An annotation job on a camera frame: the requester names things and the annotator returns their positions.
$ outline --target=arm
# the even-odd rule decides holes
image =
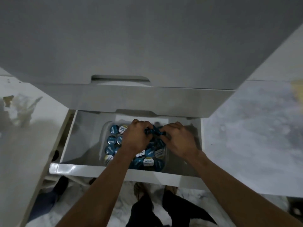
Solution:
[[[161,131],[171,135],[171,140],[165,136],[161,139],[173,153],[194,167],[237,227],[303,226],[210,161],[197,149],[193,135],[181,123],[165,125]]]
[[[123,134],[122,147],[89,190],[65,214],[56,227],[107,226],[125,174],[135,155],[148,145],[152,135],[144,129],[150,122],[135,119]]]

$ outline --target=person's right hand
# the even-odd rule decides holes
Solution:
[[[198,153],[198,149],[195,143],[194,136],[180,123],[170,123],[160,129],[161,132],[165,131],[172,137],[170,140],[164,135],[160,138],[177,156],[189,160],[191,157],[195,157]]]

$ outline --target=black pants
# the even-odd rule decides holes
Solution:
[[[174,195],[171,191],[166,190],[164,192],[162,206],[172,219],[172,227],[189,226],[189,221],[193,218],[200,218],[216,224],[204,209]],[[131,208],[131,216],[126,227],[136,226],[163,226],[160,219],[153,213],[153,203],[148,194],[145,194]]]

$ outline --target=person's left hand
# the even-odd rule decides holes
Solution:
[[[150,122],[134,119],[123,133],[122,148],[133,157],[142,152],[152,139],[152,134],[144,133],[144,129],[147,127],[153,129]]]

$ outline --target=open drawer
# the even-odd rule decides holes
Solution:
[[[51,164],[49,172],[60,175],[98,177],[106,168],[99,153],[104,147],[102,129],[109,121],[127,124],[137,118],[161,125],[179,121],[194,134],[197,145],[202,145],[202,119],[173,116],[144,117],[142,112],[134,111],[129,114],[76,111],[61,159]],[[167,155],[168,161],[162,172],[128,169],[125,180],[207,190],[190,165],[169,150]]]

